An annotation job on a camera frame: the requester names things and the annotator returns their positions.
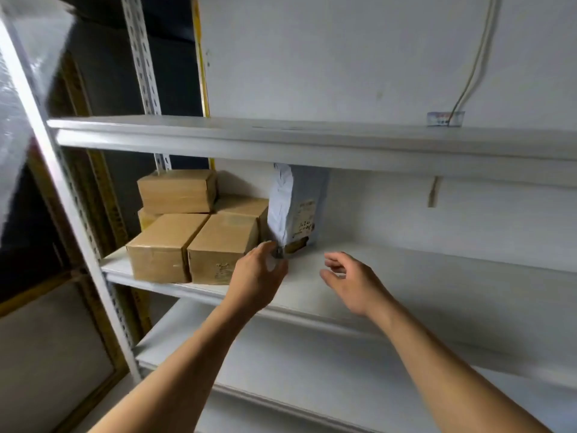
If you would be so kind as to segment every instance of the person's left hand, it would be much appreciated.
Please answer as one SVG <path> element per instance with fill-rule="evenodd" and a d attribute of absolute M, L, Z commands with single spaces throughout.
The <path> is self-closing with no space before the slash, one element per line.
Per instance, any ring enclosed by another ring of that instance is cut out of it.
<path fill-rule="evenodd" d="M 289 269 L 286 260 L 278 261 L 271 271 L 267 269 L 266 258 L 275 249 L 274 241 L 265 241 L 237 261 L 223 304 L 251 315 L 270 304 Z"/>

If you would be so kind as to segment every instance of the shelf post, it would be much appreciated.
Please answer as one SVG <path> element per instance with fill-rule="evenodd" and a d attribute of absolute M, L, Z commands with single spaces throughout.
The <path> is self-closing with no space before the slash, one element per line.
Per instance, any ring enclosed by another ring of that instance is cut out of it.
<path fill-rule="evenodd" d="M 134 69 L 139 80 L 140 95 L 142 97 L 142 107 L 145 115 L 162 115 L 160 110 L 160 99 L 156 89 L 156 78 L 152 66 L 150 46 L 148 45 L 148 34 L 142 12 L 140 0 L 122 0 L 124 20 L 128 30 L 130 40 L 130 50 L 134 59 Z M 161 153 L 154 154 L 156 169 L 159 173 L 172 168 L 170 155 Z"/>
<path fill-rule="evenodd" d="M 75 185 L 70 178 L 71 174 L 64 160 L 61 148 L 55 142 L 52 132 L 46 124 L 48 114 L 44 103 L 39 99 L 38 88 L 36 87 L 33 72 L 24 47 L 20 42 L 9 15 L 7 15 L 1 5 L 0 52 L 4 58 L 14 88 L 22 102 L 34 136 L 38 142 L 40 152 L 42 157 L 44 157 L 46 166 L 54 182 L 54 187 L 58 192 L 62 207 L 66 212 L 66 216 L 68 217 L 68 221 L 70 222 L 70 226 L 82 252 L 84 262 L 98 291 L 114 334 L 118 339 L 126 363 L 135 382 L 139 382 L 142 378 L 132 351 L 134 341 L 127 329 L 122 308 L 116 299 L 115 287 L 106 281 L 100 269 L 100 253 L 96 246 L 95 237 L 90 229 L 88 217 L 84 211 Z"/>

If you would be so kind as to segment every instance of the cable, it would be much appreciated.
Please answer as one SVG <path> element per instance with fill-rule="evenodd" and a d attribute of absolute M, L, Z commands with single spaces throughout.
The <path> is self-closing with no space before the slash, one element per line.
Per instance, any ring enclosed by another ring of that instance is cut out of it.
<path fill-rule="evenodd" d="M 485 18 L 485 28 L 483 29 L 483 35 L 481 35 L 481 42 L 479 43 L 479 49 L 477 50 L 477 55 L 475 56 L 475 62 L 473 62 L 471 74 L 469 74 L 469 79 L 467 79 L 467 83 L 465 85 L 465 88 L 464 88 L 463 92 L 461 93 L 461 95 L 459 96 L 457 103 L 455 103 L 455 106 L 453 106 L 453 110 L 451 111 L 451 114 L 449 115 L 449 118 L 447 120 L 447 126 L 449 126 L 449 124 L 451 124 L 451 119 L 453 118 L 455 111 L 459 107 L 461 100 L 463 100 L 463 97 L 467 93 L 467 89 L 469 89 L 469 85 L 471 85 L 471 81 L 472 81 L 473 76 L 475 75 L 475 71 L 477 71 L 477 64 L 479 63 L 479 57 L 481 56 L 483 47 L 485 45 L 485 40 L 487 39 L 487 32 L 490 29 L 489 25 L 491 23 L 491 18 L 493 16 L 493 15 L 491 15 L 491 12 L 493 12 L 494 3 L 495 3 L 495 0 L 489 0 L 489 7 L 487 8 L 487 17 Z"/>

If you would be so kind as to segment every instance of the box top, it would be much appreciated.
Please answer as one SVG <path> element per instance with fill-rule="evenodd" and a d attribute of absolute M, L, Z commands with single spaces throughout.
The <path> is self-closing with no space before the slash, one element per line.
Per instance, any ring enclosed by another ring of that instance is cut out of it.
<path fill-rule="evenodd" d="M 139 182 L 147 181 L 208 181 L 215 174 L 214 170 L 167 170 L 165 173 L 153 173 L 139 179 Z"/>
<path fill-rule="evenodd" d="M 209 216 L 209 214 L 164 214 L 126 246 L 182 249 Z"/>
<path fill-rule="evenodd" d="M 206 222 L 188 250 L 245 253 L 253 243 L 256 218 L 237 214 L 214 214 Z"/>
<path fill-rule="evenodd" d="M 259 217 L 268 208 L 268 199 L 240 195 L 220 195 L 215 202 L 217 213 L 244 214 Z"/>

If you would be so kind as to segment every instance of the brown cardboard box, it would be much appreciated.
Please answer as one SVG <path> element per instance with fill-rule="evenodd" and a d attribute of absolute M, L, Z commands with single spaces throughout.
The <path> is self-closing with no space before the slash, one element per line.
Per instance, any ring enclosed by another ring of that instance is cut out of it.
<path fill-rule="evenodd" d="M 134 279 L 190 282 L 186 247 L 208 214 L 165 214 L 126 245 Z"/>
<path fill-rule="evenodd" d="M 257 244 L 254 217 L 214 214 L 188 246 L 192 282 L 229 284 L 237 260 Z"/>
<path fill-rule="evenodd" d="M 258 239 L 268 240 L 268 199 L 239 195 L 220 195 L 215 202 L 216 213 L 232 213 L 256 218 Z"/>
<path fill-rule="evenodd" d="M 138 180 L 149 214 L 211 212 L 216 198 L 214 170 L 167 170 Z"/>
<path fill-rule="evenodd" d="M 144 210 L 144 208 L 139 209 L 139 222 L 140 222 L 140 230 L 144 231 L 150 225 L 152 225 L 157 218 L 162 216 L 162 214 L 150 214 Z"/>

